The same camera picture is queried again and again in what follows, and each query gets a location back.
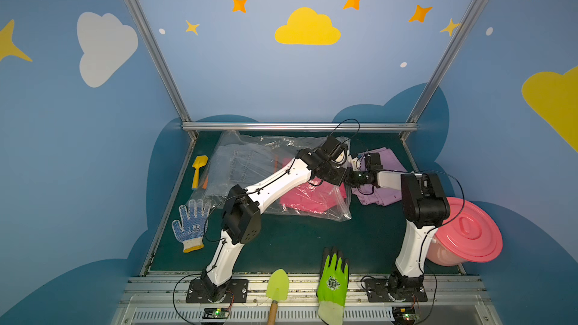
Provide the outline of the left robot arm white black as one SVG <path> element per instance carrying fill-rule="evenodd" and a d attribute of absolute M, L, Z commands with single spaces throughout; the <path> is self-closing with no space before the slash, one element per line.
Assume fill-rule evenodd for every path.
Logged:
<path fill-rule="evenodd" d="M 286 193 L 314 178 L 340 186 L 346 177 L 348 159 L 345 144 L 304 148 L 268 178 L 248 187 L 236 185 L 230 189 L 215 254 L 200 277 L 210 302 L 225 297 L 241 250 L 261 231 L 263 213 Z"/>

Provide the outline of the purple trousers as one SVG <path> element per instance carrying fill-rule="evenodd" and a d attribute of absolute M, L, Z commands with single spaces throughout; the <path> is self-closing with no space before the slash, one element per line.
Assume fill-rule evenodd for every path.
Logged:
<path fill-rule="evenodd" d="M 401 174 L 406 173 L 405 168 L 391 149 L 383 147 L 370 153 L 377 153 L 380 156 L 383 170 L 378 171 L 375 186 L 367 184 L 352 188 L 352 193 L 358 197 L 362 205 L 389 206 L 399 202 L 402 199 Z"/>

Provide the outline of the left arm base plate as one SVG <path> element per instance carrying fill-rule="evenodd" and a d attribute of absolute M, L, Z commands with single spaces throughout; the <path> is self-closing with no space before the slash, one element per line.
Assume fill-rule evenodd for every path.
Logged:
<path fill-rule="evenodd" d="M 220 287 L 206 284 L 201 278 L 194 278 L 189 284 L 186 303 L 246 303 L 248 296 L 248 280 L 231 279 Z"/>

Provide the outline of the pink trousers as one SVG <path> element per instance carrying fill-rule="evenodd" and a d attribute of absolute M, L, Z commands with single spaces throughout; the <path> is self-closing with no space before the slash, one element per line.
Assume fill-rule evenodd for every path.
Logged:
<path fill-rule="evenodd" d="M 349 213 L 345 186 L 338 187 L 318 178 L 288 191 L 279 201 L 284 210 L 295 210 L 298 215 L 334 217 L 338 221 Z"/>

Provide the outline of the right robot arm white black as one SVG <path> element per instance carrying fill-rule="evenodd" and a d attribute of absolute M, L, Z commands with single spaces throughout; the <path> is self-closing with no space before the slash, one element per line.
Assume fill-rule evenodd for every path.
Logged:
<path fill-rule="evenodd" d="M 346 183 L 350 187 L 371 185 L 400 191 L 406 232 L 388 280 L 388 293 L 402 299 L 419 292 L 433 236 L 451 213 L 439 176 L 431 172 L 386 170 L 376 153 L 366 154 L 363 160 L 349 156 L 348 163 Z"/>

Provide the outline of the yellow toy shovel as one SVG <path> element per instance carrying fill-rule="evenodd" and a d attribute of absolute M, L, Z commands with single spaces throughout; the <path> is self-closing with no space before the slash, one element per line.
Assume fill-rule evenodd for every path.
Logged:
<path fill-rule="evenodd" d="M 199 186 L 200 181 L 200 170 L 209 162 L 209 157 L 207 155 L 197 156 L 193 162 L 192 168 L 194 169 L 194 178 L 191 183 L 191 189 L 195 190 Z"/>

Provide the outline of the right controller board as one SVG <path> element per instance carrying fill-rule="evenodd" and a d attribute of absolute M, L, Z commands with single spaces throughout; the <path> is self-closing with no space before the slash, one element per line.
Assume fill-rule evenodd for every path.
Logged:
<path fill-rule="evenodd" d="M 419 314 L 415 312 L 414 308 L 394 307 L 392 315 L 394 318 L 392 323 L 396 325 L 414 325 L 420 320 Z"/>

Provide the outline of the light blue jeans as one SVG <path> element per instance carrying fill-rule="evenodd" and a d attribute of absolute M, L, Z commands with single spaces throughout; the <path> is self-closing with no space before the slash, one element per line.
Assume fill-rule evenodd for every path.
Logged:
<path fill-rule="evenodd" d="M 247 187 L 275 173 L 275 153 L 270 147 L 258 144 L 226 145 L 219 149 L 215 159 L 218 160 L 215 181 L 223 193 L 236 184 Z"/>

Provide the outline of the green garden trowel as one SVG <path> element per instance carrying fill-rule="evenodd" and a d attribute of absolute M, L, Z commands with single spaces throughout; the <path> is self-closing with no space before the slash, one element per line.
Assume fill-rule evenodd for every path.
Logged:
<path fill-rule="evenodd" d="M 289 278 L 284 269 L 277 269 L 269 278 L 266 296 L 272 300 L 267 325 L 275 325 L 278 303 L 286 301 L 289 289 Z"/>

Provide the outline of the pink bucket with lid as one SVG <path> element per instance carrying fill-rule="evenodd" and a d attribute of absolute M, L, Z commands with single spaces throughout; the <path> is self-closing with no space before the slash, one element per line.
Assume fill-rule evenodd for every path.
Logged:
<path fill-rule="evenodd" d="M 450 217 L 436 231 L 427 259 L 440 266 L 495 260 L 504 245 L 495 221 L 473 203 L 456 197 L 447 200 L 451 209 Z"/>

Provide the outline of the left controller board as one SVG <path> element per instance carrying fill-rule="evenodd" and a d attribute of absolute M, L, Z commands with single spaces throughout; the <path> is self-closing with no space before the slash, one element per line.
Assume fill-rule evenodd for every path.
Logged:
<path fill-rule="evenodd" d="M 225 321 L 230 317 L 230 310 L 228 308 L 204 308 L 203 320 L 221 320 Z"/>

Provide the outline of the clear plastic vacuum bag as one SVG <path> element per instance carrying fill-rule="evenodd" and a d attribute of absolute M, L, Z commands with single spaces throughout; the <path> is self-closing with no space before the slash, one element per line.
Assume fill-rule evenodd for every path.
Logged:
<path fill-rule="evenodd" d="M 243 189 L 252 185 L 262 187 L 260 193 L 263 195 L 275 184 L 286 184 L 290 176 L 296 176 L 294 158 L 299 150 L 313 150 L 324 142 L 324 137 L 251 136 L 236 131 L 223 132 L 200 176 L 200 186 L 190 199 L 222 208 L 230 189 L 236 185 Z M 350 191 L 343 184 L 336 186 L 311 178 L 283 194 L 267 208 L 266 213 L 343 222 L 352 219 L 350 202 Z"/>

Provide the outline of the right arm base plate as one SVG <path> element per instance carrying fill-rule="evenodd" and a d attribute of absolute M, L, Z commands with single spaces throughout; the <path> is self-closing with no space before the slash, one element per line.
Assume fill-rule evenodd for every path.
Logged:
<path fill-rule="evenodd" d="M 427 302 L 424 287 L 400 287 L 390 284 L 389 278 L 364 276 L 361 287 L 369 302 Z"/>

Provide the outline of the aluminium frame rail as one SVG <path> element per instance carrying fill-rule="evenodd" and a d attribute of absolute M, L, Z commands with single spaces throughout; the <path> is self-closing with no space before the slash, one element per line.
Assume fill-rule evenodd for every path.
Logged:
<path fill-rule="evenodd" d="M 415 123 L 361 123 L 349 120 L 344 123 L 232 123 L 184 122 L 182 129 L 189 131 L 281 131 L 281 132 L 416 132 Z"/>

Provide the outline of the green black work glove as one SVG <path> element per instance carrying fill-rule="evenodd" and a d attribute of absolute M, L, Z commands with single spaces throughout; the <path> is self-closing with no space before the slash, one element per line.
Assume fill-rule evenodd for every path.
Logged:
<path fill-rule="evenodd" d="M 349 286 L 349 260 L 337 248 L 325 248 L 318 289 L 318 316 L 326 324 L 343 323 Z"/>

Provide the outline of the controller board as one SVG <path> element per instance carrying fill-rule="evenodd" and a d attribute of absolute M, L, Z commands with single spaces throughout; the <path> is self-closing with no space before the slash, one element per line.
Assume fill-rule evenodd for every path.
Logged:
<path fill-rule="evenodd" d="M 203 320 L 221 320 L 225 321 L 230 317 L 230 310 L 228 308 L 204 308 Z"/>
<path fill-rule="evenodd" d="M 419 314 L 415 312 L 414 308 L 394 307 L 392 315 L 394 318 L 392 323 L 396 325 L 414 325 L 420 320 Z"/>

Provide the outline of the blue dotted white glove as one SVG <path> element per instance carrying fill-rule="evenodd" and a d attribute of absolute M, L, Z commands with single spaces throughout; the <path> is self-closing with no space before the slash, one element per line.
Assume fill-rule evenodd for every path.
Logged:
<path fill-rule="evenodd" d="M 180 218 L 172 222 L 176 240 L 183 245 L 183 252 L 190 253 L 204 247 L 203 237 L 211 206 L 203 200 L 189 200 L 179 206 Z"/>

